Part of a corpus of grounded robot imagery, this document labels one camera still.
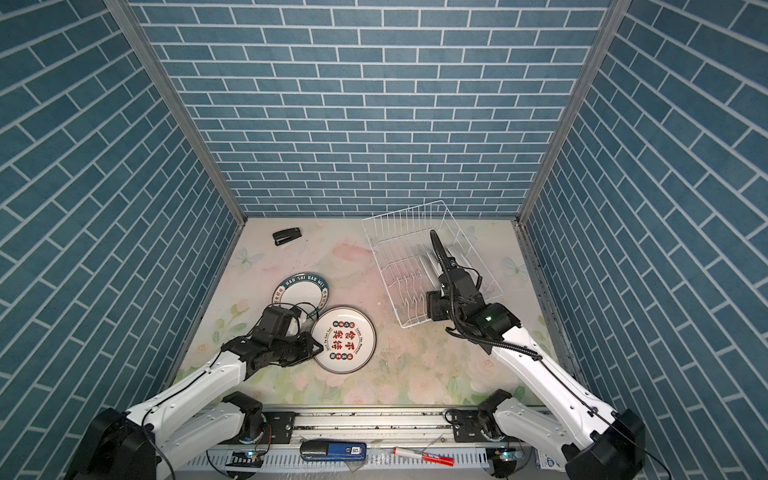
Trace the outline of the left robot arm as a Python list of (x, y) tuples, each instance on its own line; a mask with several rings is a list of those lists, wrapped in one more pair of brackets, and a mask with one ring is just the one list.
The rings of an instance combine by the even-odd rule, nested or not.
[(323, 347), (304, 303), (268, 305), (244, 335), (179, 383), (125, 411), (108, 408), (88, 426), (69, 479), (166, 479), (198, 454), (227, 440), (256, 444), (270, 429), (258, 400), (238, 386), (258, 371), (293, 367)]

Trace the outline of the white wire dish rack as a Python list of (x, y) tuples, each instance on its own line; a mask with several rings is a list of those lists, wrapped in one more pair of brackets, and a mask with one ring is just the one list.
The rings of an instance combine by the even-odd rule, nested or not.
[(446, 253), (469, 269), (473, 279), (483, 278), (480, 292), (487, 301), (503, 295), (469, 233), (442, 200), (374, 215), (363, 219), (362, 226), (395, 317), (403, 328), (431, 320), (427, 293), (441, 288), (442, 269), (434, 253), (431, 231), (438, 234)]

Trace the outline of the white plate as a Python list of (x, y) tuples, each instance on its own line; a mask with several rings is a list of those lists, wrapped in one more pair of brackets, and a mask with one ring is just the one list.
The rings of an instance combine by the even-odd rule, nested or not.
[(373, 357), (377, 335), (372, 321), (352, 307), (331, 308), (311, 329), (323, 351), (315, 357), (325, 371), (346, 375), (362, 369)]
[(272, 295), (272, 303), (283, 307), (298, 307), (309, 320), (314, 321), (327, 304), (329, 294), (329, 285), (322, 276), (302, 272), (278, 284)]
[(420, 262), (422, 264), (422, 267), (425, 271), (425, 274), (427, 278), (429, 279), (432, 288), (433, 289), (439, 289), (440, 288), (440, 281), (438, 279), (438, 275), (436, 273), (436, 270), (434, 268), (434, 265), (432, 264), (430, 257), (427, 254), (421, 254), (419, 256)]

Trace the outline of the red handled screwdriver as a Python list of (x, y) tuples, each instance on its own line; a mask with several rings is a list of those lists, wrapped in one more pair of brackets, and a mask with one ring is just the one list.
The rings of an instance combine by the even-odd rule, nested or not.
[(400, 456), (400, 457), (414, 459), (414, 460), (420, 460), (423, 462), (443, 465), (447, 467), (453, 467), (455, 465), (455, 460), (451, 457), (434, 455), (434, 454), (425, 453), (425, 452), (418, 452), (418, 451), (414, 451), (414, 450), (402, 448), (402, 447), (394, 448), (393, 454), (395, 456)]

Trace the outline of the right controller board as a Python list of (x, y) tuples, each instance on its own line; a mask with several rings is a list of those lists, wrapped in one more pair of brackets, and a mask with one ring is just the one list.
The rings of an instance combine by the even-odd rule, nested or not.
[(486, 453), (490, 466), (494, 470), (515, 470), (524, 459), (524, 454), (516, 449), (488, 448)]

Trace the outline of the blue black handheld device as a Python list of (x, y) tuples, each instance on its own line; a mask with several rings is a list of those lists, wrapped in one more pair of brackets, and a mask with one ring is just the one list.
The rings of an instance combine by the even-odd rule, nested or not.
[(364, 442), (314, 439), (304, 441), (299, 449), (308, 462), (360, 462), (367, 456)]

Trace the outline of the aluminium mounting rail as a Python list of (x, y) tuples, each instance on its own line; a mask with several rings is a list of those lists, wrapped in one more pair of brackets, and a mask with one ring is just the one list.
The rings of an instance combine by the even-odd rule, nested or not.
[[(451, 429), (457, 443), (521, 440), (553, 458), (571, 479), (634, 478), (645, 457), (645, 426), (639, 417), (630, 410), (612, 419), (605, 418), (597, 407), (581, 406), (578, 410), (598, 423), (588, 428), (584, 446), (578, 446), (574, 432), (553, 416), (523, 405), (503, 390), (474, 410), (445, 411), (441, 417), (426, 411), (384, 409), (303, 413), (298, 419), (310, 427), (313, 442), (344, 434), (395, 440)], [(171, 404), (147, 411), (133, 407), (122, 423), (151, 440), (150, 450), (159, 458), (146, 469), (152, 478), (165, 479), (173, 469), (225, 440), (255, 442), (265, 434), (278, 436), (277, 424), (287, 416), (285, 412), (263, 412), (258, 401), (236, 392), (198, 414), (184, 413)]]

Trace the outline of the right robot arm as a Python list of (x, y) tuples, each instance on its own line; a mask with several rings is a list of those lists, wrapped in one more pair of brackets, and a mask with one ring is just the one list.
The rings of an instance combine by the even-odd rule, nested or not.
[(479, 407), (488, 436), (528, 443), (571, 479), (633, 479), (640, 473), (645, 425), (637, 414), (618, 412), (590, 393), (509, 309), (486, 302), (466, 270), (448, 269), (439, 281), (441, 289), (428, 295), (430, 317), (451, 321), (450, 335), (480, 346), (508, 367), (548, 409), (541, 413), (497, 390)]

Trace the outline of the left controller board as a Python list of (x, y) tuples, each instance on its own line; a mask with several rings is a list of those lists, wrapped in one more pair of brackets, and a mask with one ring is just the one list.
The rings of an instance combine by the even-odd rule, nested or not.
[(226, 463), (226, 468), (229, 470), (236, 468), (258, 469), (263, 466), (264, 457), (264, 452), (253, 450), (234, 451)]

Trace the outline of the black stapler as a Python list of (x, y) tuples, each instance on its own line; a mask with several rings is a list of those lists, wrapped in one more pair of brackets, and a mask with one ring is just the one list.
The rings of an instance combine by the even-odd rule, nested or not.
[(302, 232), (299, 227), (291, 227), (274, 232), (272, 237), (276, 246), (282, 246), (301, 238)]

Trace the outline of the controller board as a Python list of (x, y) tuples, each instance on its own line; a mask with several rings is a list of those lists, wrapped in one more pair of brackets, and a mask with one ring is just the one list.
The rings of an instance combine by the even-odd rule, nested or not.
[(486, 453), (490, 466), (494, 470), (515, 470), (524, 459), (524, 454), (516, 449), (488, 448)]
[(264, 452), (253, 450), (234, 451), (226, 463), (226, 468), (229, 470), (236, 468), (258, 469), (263, 466), (264, 457)]

